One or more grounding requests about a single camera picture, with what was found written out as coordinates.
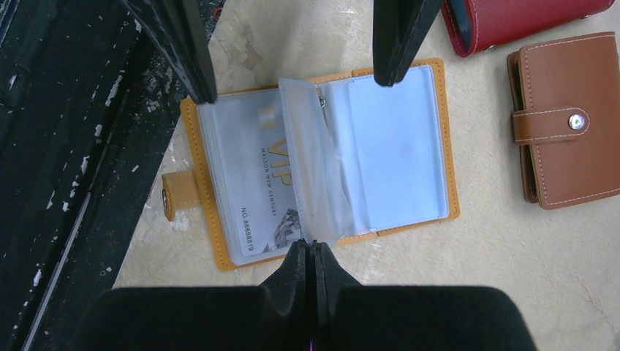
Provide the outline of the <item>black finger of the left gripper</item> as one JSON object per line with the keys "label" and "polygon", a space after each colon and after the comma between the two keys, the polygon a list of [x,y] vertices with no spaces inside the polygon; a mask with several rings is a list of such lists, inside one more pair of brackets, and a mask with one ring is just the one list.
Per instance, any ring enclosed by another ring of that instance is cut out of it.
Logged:
{"label": "black finger of the left gripper", "polygon": [[214,103],[218,98],[216,78],[198,2],[128,0],[123,4],[166,58],[193,101]]}
{"label": "black finger of the left gripper", "polygon": [[372,55],[374,79],[401,82],[441,10],[443,0],[375,0]]}

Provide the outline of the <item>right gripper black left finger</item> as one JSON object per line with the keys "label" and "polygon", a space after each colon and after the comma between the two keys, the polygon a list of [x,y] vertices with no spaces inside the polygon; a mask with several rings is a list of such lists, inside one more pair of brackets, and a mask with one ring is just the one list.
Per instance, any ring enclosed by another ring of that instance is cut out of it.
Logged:
{"label": "right gripper black left finger", "polygon": [[110,290],[88,311],[74,350],[309,350],[306,268],[296,241],[257,286]]}

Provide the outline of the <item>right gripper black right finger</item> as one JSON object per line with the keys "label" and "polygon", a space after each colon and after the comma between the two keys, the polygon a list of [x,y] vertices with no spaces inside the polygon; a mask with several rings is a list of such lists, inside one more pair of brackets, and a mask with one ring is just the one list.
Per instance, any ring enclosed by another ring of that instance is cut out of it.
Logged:
{"label": "right gripper black right finger", "polygon": [[363,285],[314,242],[312,350],[535,350],[522,314],[488,286]]}

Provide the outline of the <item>white VIP credit card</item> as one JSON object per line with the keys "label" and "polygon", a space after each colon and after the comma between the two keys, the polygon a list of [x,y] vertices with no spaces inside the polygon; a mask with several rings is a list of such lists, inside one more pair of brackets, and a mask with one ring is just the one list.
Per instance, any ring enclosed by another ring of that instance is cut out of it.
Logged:
{"label": "white VIP credit card", "polygon": [[241,256],[273,257],[301,238],[281,114],[255,103],[214,109],[223,179]]}

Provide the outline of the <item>light blue credit card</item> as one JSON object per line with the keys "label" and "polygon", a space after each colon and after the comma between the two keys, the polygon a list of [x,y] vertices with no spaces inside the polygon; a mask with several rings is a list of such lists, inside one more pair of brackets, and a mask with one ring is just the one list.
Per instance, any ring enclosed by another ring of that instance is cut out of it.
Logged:
{"label": "light blue credit card", "polygon": [[329,96],[356,235],[444,219],[447,180],[434,73],[392,87],[345,80]]}

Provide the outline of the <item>orange card holder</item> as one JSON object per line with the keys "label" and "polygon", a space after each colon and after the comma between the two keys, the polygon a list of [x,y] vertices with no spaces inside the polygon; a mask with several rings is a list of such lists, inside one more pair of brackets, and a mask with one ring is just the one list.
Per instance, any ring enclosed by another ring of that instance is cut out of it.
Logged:
{"label": "orange card holder", "polygon": [[191,170],[163,175],[162,199],[165,216],[173,221],[178,211],[201,207],[211,237],[216,265],[223,271],[273,260],[287,253],[288,250],[273,257],[245,260],[241,256],[240,244],[235,234],[230,201],[223,179],[214,109],[227,102],[245,105],[253,102],[263,107],[272,107],[281,114],[289,152],[292,186],[300,217],[299,240],[331,245],[348,244],[457,218],[460,205],[450,140],[445,66],[440,58],[428,58],[413,62],[409,69],[422,65],[429,65],[433,70],[435,93],[439,103],[449,205],[446,218],[360,235],[353,233],[352,209],[335,136],[336,129],[331,120],[333,114],[330,106],[333,99],[329,93],[333,86],[345,80],[364,77],[374,79],[371,68],[311,80],[282,78],[275,86],[223,94],[213,104],[199,105],[189,98],[183,100],[181,116],[186,127],[194,167]]}

